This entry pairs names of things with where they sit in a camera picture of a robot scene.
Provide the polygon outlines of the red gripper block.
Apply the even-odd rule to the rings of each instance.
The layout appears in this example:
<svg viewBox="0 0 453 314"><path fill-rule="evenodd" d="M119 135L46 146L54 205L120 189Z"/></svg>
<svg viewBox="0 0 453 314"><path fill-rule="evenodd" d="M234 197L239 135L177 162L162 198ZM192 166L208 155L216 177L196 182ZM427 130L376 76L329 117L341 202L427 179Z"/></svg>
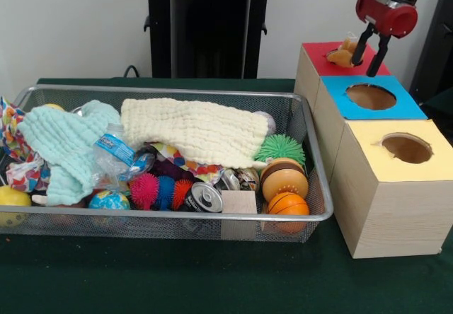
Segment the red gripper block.
<svg viewBox="0 0 453 314"><path fill-rule="evenodd" d="M358 18L369 24L357 42L351 64L360 64L367 41L376 30L380 34L378 50L367 69L367 76L375 77L388 51L391 36L402 38L410 34L418 21L418 12L415 6L394 0L357 0L355 8Z"/></svg>

